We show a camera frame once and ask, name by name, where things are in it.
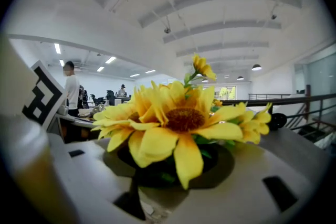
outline window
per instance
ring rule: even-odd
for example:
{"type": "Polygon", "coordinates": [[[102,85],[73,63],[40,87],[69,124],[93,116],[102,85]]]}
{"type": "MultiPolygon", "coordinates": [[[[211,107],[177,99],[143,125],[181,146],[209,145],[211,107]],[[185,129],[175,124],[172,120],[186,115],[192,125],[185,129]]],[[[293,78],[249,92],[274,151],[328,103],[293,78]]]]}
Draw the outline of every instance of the window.
{"type": "Polygon", "coordinates": [[[236,100],[236,86],[215,87],[215,98],[218,100],[236,100]]]}

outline ceiling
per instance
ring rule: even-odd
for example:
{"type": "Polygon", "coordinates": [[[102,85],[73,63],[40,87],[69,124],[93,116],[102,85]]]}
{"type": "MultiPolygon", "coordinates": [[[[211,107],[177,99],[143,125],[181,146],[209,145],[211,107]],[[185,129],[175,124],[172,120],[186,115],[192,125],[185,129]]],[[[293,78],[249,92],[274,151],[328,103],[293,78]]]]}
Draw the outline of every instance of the ceiling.
{"type": "MultiPolygon", "coordinates": [[[[191,57],[206,57],[218,76],[246,74],[263,64],[269,51],[285,42],[284,33],[315,0],[63,0],[103,10],[173,49],[188,70],[191,57]]],[[[53,44],[37,44],[50,64],[57,65],[53,44]]],[[[109,55],[62,46],[64,60],[94,71],[109,55]]],[[[148,68],[117,59],[102,71],[129,77],[148,68]]]]}
{"type": "Polygon", "coordinates": [[[34,46],[40,51],[42,61],[45,62],[48,67],[60,67],[60,61],[64,63],[72,61],[75,65],[76,72],[83,73],[97,73],[99,67],[104,67],[100,74],[120,77],[126,79],[139,79],[156,74],[156,72],[146,73],[149,68],[136,65],[131,62],[127,62],[121,59],[115,59],[110,63],[106,63],[112,55],[100,54],[96,51],[90,51],[60,44],[61,54],[57,54],[55,45],[47,42],[39,41],[26,41],[30,46],[34,46]],[[140,74],[136,77],[130,77],[133,74],[140,74]]]}

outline flower center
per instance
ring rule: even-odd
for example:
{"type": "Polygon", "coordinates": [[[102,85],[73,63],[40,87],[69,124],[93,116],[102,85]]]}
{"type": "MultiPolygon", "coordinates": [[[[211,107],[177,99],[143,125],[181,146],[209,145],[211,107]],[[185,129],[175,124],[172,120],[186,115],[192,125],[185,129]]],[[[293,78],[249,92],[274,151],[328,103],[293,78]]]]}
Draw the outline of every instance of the flower center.
{"type": "Polygon", "coordinates": [[[166,117],[169,120],[166,127],[178,132],[195,130],[205,123],[203,114],[192,108],[172,109],[166,117]]]}
{"type": "Polygon", "coordinates": [[[140,121],[139,121],[139,114],[137,112],[134,112],[132,115],[130,115],[128,117],[128,120],[132,120],[132,121],[140,123],[140,121]]]}

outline metal railing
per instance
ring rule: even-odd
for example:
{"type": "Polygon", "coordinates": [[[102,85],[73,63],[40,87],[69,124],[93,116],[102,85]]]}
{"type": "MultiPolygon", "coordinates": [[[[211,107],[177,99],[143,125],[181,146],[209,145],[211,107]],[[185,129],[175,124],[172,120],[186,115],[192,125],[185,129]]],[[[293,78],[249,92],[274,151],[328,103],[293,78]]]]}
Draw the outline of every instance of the metal railing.
{"type": "Polygon", "coordinates": [[[268,99],[282,99],[283,97],[290,96],[290,93],[249,93],[248,98],[250,100],[268,100],[268,99]]]}
{"type": "Polygon", "coordinates": [[[328,125],[324,123],[322,119],[322,112],[331,108],[335,108],[336,104],[329,105],[327,107],[323,107],[323,101],[328,99],[336,98],[336,93],[333,94],[324,94],[324,95],[315,95],[310,97],[296,97],[296,98],[280,98],[280,99],[259,99],[259,100],[232,100],[232,101],[222,101],[223,105],[232,105],[232,104],[239,104],[241,102],[247,103],[247,106],[266,106],[267,103],[271,102],[272,106],[269,109],[269,113],[273,113],[273,106],[275,105],[290,105],[290,104],[302,104],[300,109],[297,111],[294,115],[286,115],[287,123],[285,127],[291,129],[291,130],[298,130],[302,129],[307,126],[316,125],[314,127],[314,130],[310,133],[303,134],[303,137],[312,137],[315,134],[318,134],[318,132],[321,132],[325,130],[326,128],[330,127],[331,125],[328,125]],[[307,108],[310,108],[311,102],[319,101],[319,109],[309,111],[307,108]],[[317,117],[312,118],[311,115],[314,113],[318,113],[317,117]],[[300,125],[302,119],[306,119],[307,123],[304,125],[300,125]]]}

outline ceiling light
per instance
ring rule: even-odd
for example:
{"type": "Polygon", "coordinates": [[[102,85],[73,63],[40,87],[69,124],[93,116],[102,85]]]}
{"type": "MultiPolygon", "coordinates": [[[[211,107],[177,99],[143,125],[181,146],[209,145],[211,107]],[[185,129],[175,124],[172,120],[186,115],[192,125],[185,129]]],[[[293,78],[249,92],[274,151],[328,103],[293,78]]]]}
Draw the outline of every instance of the ceiling light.
{"type": "Polygon", "coordinates": [[[253,71],[257,71],[257,70],[260,70],[260,69],[261,69],[261,66],[257,63],[252,67],[253,71]]]}
{"type": "Polygon", "coordinates": [[[61,54],[61,49],[59,48],[59,44],[55,43],[55,50],[57,54],[61,54]]]}
{"type": "Polygon", "coordinates": [[[105,63],[110,63],[110,62],[112,62],[113,60],[116,60],[116,57],[111,57],[110,59],[108,59],[105,63]]]}

